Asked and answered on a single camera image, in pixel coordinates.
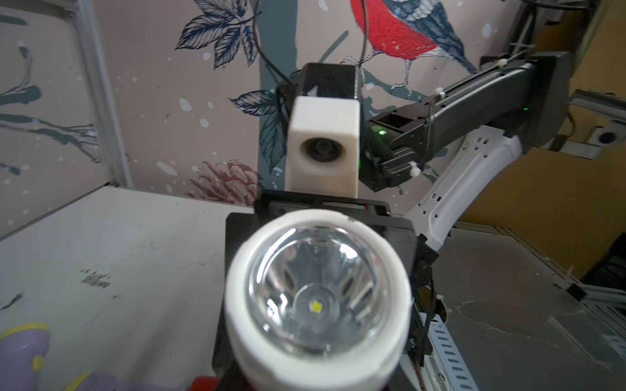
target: wallpaper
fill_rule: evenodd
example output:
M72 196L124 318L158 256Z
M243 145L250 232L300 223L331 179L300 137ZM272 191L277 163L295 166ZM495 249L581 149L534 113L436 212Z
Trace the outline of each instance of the wallpaper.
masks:
M0 237L108 175L69 26L0 7Z
M519 4L501 0L366 0L366 116L419 102L501 51ZM249 0L96 0L133 182L139 190L250 205L282 189L286 140L279 77L260 59ZM263 1L260 45L291 80L308 62L355 63L360 0ZM420 177L359 197L408 211L452 159L440 151Z

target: cable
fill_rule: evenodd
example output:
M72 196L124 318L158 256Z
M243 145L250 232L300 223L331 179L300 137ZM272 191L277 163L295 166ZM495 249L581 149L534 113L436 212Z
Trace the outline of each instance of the cable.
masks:
M252 39L254 40L254 44L256 45L257 50L259 51L259 54L261 55L263 60L267 63L267 65L269 65L270 68L272 68L272 70L278 76L280 76L281 79L283 79L287 84L289 84L289 86L291 86L294 90L296 90L295 84L292 83L292 81L289 80L281 71L279 71L279 69L276 68L274 64L272 64L272 62L265 56L265 53L263 53L263 51L261 50L261 45L259 45L259 39L257 37L257 13L259 11L259 2L260 0L257 0L257 2L254 4L254 18L252 19Z
M278 119L280 121L280 127L282 128L285 137L287 137L287 129L289 128L289 118L285 119L285 113L282 112L282 102L280 101L280 89L276 88L276 110L278 112Z
M361 59L359 60L359 68L363 65L363 60L365 59L365 49L367 47L367 40L369 38L369 20L367 20L367 4L365 4L365 0L361 0L361 7L363 8L363 47L361 49Z
M434 281L431 277L430 281L431 286L431 296L430 296L430 304L428 305L428 311L426 311L426 319L424 321L424 328L422 329L422 337L419 342L419 366L424 366L424 346L426 346L426 342L428 341L428 328L430 327L430 319L434 316L434 308L437 304L437 294L434 292Z
M530 26L526 31L526 36L521 37L521 41L523 44L531 44L533 39L535 38L535 26L537 25L537 16L539 11L537 11L538 7L530 6L528 8L528 12L530 13Z
M433 138L433 119L434 119L433 105L435 101L437 100L437 97L439 97L439 94L433 95L431 100L428 102L428 123L426 124L426 147L424 148L424 155L422 155L422 158L419 160L418 167L420 170L424 169L424 165L426 164L426 158L428 157L428 151L430 150L431 140Z
M570 138L574 135L574 133L576 133L576 121L574 121L574 117L572 116L572 113L569 111L567 112L567 118L572 123L572 132L569 135L567 135L567 138Z
M526 3L530 6L545 8L545 9L557 9L559 11L590 11L590 7L584 6L561 6L558 4L543 4L534 0L520 0L523 3Z

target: flashlight lens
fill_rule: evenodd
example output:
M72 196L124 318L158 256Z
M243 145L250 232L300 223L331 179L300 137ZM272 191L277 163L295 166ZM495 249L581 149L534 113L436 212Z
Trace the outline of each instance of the flashlight lens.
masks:
M380 256L328 223L281 229L252 255L249 310L289 353L327 356L375 336L390 307Z

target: camera lens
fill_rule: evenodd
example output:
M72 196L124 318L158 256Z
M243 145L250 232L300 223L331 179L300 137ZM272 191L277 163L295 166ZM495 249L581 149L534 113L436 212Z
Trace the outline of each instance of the camera lens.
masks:
M610 144L615 141L615 133L613 132L604 132L598 137L598 141L602 144Z
M342 147L336 141L327 138L312 138L306 143L307 154L316 161L327 163L341 156Z

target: white camera housing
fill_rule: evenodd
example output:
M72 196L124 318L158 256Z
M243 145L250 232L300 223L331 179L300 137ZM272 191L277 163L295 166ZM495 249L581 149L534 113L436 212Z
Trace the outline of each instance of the white camera housing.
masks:
M626 140L626 124L620 121L609 121L608 125L593 129L587 144L601 147L618 145Z
M356 99L297 96L287 135L285 190L357 198L360 125ZM341 145L339 157L324 162L309 156L306 143L316 138Z

